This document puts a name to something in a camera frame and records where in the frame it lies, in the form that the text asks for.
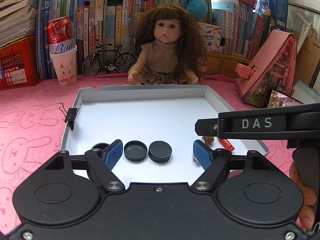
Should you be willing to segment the person right hand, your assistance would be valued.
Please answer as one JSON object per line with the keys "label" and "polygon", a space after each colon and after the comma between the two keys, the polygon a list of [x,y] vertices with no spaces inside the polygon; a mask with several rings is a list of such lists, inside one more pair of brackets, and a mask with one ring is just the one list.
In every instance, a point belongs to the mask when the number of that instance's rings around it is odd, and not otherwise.
{"label": "person right hand", "polygon": [[304,204],[298,216],[300,225],[304,230],[311,230],[315,222],[315,214],[312,207],[317,202],[317,195],[313,189],[303,185],[300,173],[295,165],[292,163],[289,169],[290,179],[298,185],[304,196]]}

